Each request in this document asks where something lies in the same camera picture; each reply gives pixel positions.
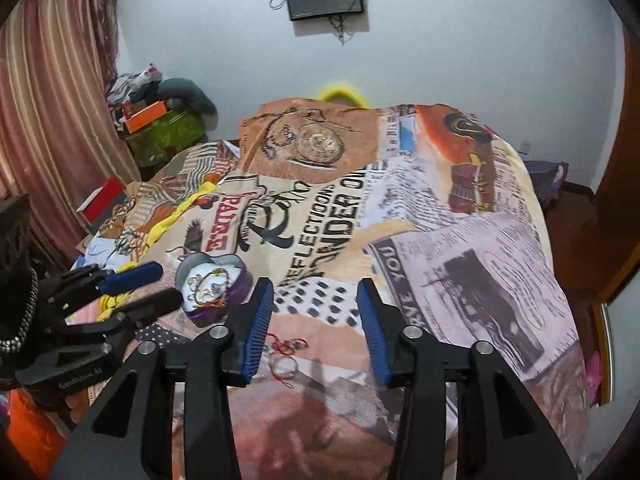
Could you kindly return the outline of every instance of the newspaper print blanket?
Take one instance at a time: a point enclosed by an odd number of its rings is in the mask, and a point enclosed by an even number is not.
[[[229,392],[243,478],[385,477],[402,391],[378,389],[370,374],[355,303],[367,276],[408,322],[440,340],[492,341],[577,458],[584,363],[542,213],[506,142],[445,105],[360,110],[284,100],[240,130],[238,167],[148,249],[141,261],[161,262],[164,277],[131,299],[174,285],[176,247],[235,253],[254,277],[273,281],[258,374]],[[178,310],[138,339],[180,342],[203,330]],[[276,354],[282,342],[292,355]],[[456,413],[452,386],[447,465]]]
[[[238,160],[222,141],[198,144],[178,153],[149,182],[134,182],[127,200],[100,226],[98,236],[116,240],[118,254],[138,261],[151,228],[176,210],[204,182],[220,181]]]

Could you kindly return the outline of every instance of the pink curtain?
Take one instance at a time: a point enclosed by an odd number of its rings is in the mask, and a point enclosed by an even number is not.
[[[90,0],[21,0],[0,30],[0,191],[30,194],[34,241],[60,267],[88,233],[83,200],[110,176],[140,178],[103,69]]]

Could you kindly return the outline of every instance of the green cloth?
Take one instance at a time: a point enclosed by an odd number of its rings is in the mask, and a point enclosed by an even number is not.
[[[127,137],[140,168],[165,164],[177,152],[193,144],[204,134],[200,115],[172,110],[140,131]]]

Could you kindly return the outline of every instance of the orange box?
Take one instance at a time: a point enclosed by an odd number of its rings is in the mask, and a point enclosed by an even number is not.
[[[140,110],[137,114],[133,114],[129,119],[127,119],[127,128],[129,129],[129,133],[132,134],[140,128],[144,128],[149,123],[152,123],[166,113],[167,111],[166,106],[164,106],[164,101],[157,101],[151,106]]]

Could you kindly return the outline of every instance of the blanket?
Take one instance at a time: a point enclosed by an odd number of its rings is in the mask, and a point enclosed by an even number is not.
[[[234,253],[254,282],[273,281],[258,374],[229,391],[245,480],[386,476],[403,393],[379,389],[370,373],[355,303],[364,277],[441,341],[491,341],[577,459],[584,363],[540,206],[507,142],[440,104],[364,110],[287,99],[263,105],[239,130],[237,163],[219,143],[178,154],[100,232],[132,259],[164,267],[162,280],[130,301],[174,286],[177,266],[193,251]],[[149,228],[202,182],[217,189],[148,246]],[[203,330],[180,309],[137,339],[162,346]],[[290,355],[278,353],[283,344]],[[181,409],[177,402],[176,478]],[[447,465],[456,444],[450,386]]]

